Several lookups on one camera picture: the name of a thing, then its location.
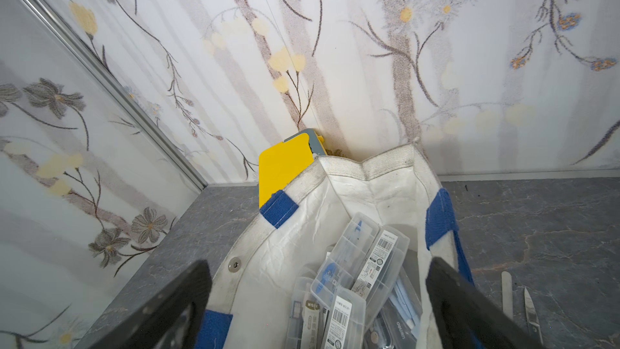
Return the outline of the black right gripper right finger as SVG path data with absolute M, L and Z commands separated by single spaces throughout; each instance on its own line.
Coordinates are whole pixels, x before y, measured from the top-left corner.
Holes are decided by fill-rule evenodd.
M 542 347 L 444 259 L 432 258 L 426 288 L 442 348 Z

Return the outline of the clear case red blue label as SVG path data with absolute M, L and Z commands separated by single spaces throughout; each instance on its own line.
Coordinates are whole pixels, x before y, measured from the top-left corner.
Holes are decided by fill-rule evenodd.
M 321 347 L 362 348 L 365 318 L 366 301 L 349 289 L 338 288 L 334 294 Z

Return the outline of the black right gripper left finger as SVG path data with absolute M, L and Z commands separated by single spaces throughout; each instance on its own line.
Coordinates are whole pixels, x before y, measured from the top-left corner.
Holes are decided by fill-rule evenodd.
M 192 348 L 212 290 L 208 262 L 197 260 L 93 348 Z

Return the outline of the clear case white barcode label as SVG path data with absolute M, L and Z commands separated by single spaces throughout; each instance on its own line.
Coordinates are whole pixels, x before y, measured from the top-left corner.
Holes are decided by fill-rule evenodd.
M 366 302 L 364 331 L 368 331 L 397 282 L 410 239 L 393 226 L 383 226 L 374 240 L 351 291 Z

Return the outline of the clear case blue insert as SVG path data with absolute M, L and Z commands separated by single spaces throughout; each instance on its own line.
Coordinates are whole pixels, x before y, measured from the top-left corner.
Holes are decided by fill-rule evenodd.
M 338 288 L 352 288 L 378 233 L 379 225 L 371 218 L 362 213 L 353 216 L 311 284 L 321 305 L 329 308 Z

